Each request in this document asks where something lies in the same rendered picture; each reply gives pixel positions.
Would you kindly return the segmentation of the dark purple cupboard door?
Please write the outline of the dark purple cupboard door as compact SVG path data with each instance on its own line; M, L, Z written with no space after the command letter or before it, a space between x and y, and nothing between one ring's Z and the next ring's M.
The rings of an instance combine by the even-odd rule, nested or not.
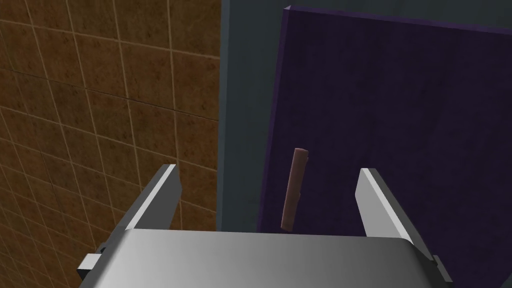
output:
M294 232L362 236L374 168L454 288L512 274L512 30L283 9L257 231L280 233L294 149L309 152Z

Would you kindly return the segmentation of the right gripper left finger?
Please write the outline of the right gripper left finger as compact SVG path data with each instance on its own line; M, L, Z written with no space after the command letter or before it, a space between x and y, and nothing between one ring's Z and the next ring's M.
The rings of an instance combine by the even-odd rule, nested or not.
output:
M170 227L182 192L179 169L164 164L124 214L115 231L166 230Z

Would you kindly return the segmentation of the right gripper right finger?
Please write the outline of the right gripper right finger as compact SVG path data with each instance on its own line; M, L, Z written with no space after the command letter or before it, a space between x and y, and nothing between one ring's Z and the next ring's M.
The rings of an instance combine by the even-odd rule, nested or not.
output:
M430 261L434 257L420 233L375 168L362 168L355 199L367 237L400 238L409 241Z

